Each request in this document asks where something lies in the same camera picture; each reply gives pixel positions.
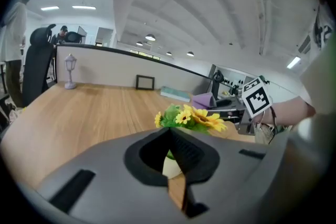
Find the black opening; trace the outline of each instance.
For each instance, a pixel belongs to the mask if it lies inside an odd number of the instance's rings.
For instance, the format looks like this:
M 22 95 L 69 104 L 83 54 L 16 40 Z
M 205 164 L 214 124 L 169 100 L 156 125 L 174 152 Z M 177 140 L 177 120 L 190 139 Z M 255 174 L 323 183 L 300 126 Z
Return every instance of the black opening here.
M 245 156 L 256 158 L 256 159 L 263 159 L 266 155 L 265 153 L 260 153 L 260 152 L 251 151 L 251 150 L 240 150 L 239 153 Z
M 49 202 L 64 213 L 68 213 L 95 175 L 92 171 L 80 170 Z
M 189 187 L 208 181 L 216 171 L 219 154 L 211 146 L 179 129 L 163 128 L 129 146 L 124 163 L 128 171 L 143 184 L 168 187 L 162 170 L 169 150 L 185 176 L 183 211 L 190 218 L 202 214 L 208 207 L 194 201 Z

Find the white table lamp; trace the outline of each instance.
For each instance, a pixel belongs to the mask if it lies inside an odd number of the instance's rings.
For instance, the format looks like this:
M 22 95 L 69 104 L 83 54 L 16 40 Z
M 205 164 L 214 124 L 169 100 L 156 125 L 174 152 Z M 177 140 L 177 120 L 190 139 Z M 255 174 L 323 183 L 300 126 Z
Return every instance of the white table lamp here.
M 67 83 L 65 83 L 64 87 L 66 89 L 74 89 L 76 87 L 76 83 L 72 81 L 71 72 L 75 69 L 77 59 L 72 54 L 69 54 L 69 56 L 67 56 L 64 61 L 65 68 L 69 72 L 69 80 Z

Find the artificial sunflower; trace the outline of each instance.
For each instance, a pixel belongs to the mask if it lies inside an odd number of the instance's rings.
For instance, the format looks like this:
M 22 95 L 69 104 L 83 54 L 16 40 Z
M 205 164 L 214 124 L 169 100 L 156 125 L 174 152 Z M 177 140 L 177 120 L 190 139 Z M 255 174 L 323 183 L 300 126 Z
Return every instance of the artificial sunflower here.
M 161 127 L 161 122 L 162 120 L 162 115 L 161 115 L 161 111 L 158 112 L 158 114 L 155 116 L 155 126 L 156 128 L 160 128 Z
M 212 127 L 217 131 L 226 130 L 227 127 L 224 125 L 224 121 L 219 118 L 219 114 L 215 113 L 211 116 L 208 115 L 208 111 L 205 109 L 195 109 L 194 107 L 190 107 L 188 105 L 184 105 L 184 109 L 191 112 L 195 122 L 206 125 L 208 127 Z
M 184 110 L 180 114 L 176 116 L 176 123 L 183 123 L 187 124 L 187 122 L 191 119 L 191 111 L 190 110 Z
M 215 113 L 206 118 L 208 119 L 208 121 L 205 123 L 205 125 L 210 126 L 219 132 L 221 130 L 225 131 L 227 129 L 224 121 L 219 118 L 219 114 Z

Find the black pants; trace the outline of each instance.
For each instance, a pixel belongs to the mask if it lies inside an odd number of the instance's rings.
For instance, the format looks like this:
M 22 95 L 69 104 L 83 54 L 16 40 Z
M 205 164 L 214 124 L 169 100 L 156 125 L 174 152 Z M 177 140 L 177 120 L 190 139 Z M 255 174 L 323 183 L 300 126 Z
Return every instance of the black pants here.
M 6 85 L 8 93 L 18 108 L 23 108 L 22 92 L 20 87 L 21 60 L 6 62 Z

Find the office chair backrest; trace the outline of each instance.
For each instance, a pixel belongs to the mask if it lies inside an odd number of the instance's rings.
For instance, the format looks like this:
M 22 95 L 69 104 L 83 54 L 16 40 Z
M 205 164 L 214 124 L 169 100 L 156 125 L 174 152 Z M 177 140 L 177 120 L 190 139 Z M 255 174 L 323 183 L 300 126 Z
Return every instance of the office chair backrest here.
M 67 32 L 64 37 L 65 43 L 82 43 L 83 35 L 76 32 Z
M 30 36 L 23 78 L 23 104 L 28 106 L 48 89 L 47 73 L 54 47 L 50 44 L 55 25 L 36 29 Z

